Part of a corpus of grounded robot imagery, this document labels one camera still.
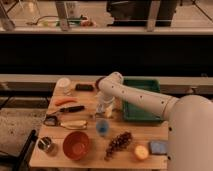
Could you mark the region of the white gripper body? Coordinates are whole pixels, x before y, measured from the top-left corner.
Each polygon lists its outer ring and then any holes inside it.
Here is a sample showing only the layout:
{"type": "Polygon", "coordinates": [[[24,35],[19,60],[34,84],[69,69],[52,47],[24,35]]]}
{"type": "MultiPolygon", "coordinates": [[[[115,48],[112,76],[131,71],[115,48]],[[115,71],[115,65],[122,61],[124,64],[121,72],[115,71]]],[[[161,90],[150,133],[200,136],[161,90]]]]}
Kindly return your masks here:
{"type": "Polygon", "coordinates": [[[104,94],[100,94],[98,96],[98,105],[97,108],[99,110],[105,110],[114,102],[114,97],[109,97],[104,94]]]}

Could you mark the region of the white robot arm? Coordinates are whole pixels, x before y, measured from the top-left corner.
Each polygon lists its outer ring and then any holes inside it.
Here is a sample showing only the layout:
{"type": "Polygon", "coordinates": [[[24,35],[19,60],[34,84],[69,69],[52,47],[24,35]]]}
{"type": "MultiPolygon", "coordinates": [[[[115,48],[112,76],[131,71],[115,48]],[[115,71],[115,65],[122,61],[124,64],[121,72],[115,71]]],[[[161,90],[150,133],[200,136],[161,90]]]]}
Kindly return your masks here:
{"type": "Polygon", "coordinates": [[[181,98],[128,87],[119,72],[96,82],[100,104],[114,97],[168,121],[167,171],[213,171],[213,102],[199,95],[181,98]]]}

